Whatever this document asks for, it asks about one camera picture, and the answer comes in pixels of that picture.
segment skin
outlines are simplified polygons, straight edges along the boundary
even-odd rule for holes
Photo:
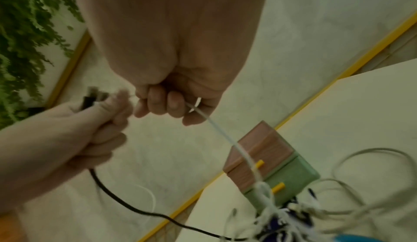
[[[0,131],[0,214],[112,157],[133,106],[127,91],[79,111],[66,103]]]
[[[110,67],[136,88],[136,117],[210,115],[242,69],[265,0],[77,0]]]

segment blue object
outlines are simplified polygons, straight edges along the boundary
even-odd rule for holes
[[[335,242],[383,242],[378,239],[372,239],[360,235],[338,235],[334,238]]]

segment foliage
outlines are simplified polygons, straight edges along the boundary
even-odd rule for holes
[[[73,52],[51,22],[61,4],[82,21],[75,0],[0,0],[0,129],[27,116],[20,91],[42,100],[40,76],[51,62],[36,48],[53,43]]]

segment white table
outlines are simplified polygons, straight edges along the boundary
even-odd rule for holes
[[[390,147],[410,153],[417,160],[417,59],[339,80],[278,132],[316,169],[330,176],[331,167],[342,157],[360,149]],[[347,161],[340,178],[355,187],[368,202],[410,183],[407,163],[387,154],[367,154]],[[333,188],[318,195],[327,209],[355,205]],[[316,190],[329,189],[322,185]],[[227,216],[238,209],[238,221],[247,222],[255,210],[238,188],[222,175],[209,185],[193,209],[187,225],[219,235]],[[417,200],[380,219],[387,232],[417,238]],[[317,227],[334,222],[316,222]],[[370,235],[368,224],[350,233]],[[392,241],[403,241],[393,237]],[[197,232],[183,229],[177,242],[215,242]]]

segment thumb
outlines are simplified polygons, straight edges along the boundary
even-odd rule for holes
[[[106,100],[95,103],[94,106],[78,112],[73,117],[76,119],[76,123],[81,123],[91,129],[97,129],[112,120],[128,104],[129,92],[127,90],[119,90]]]

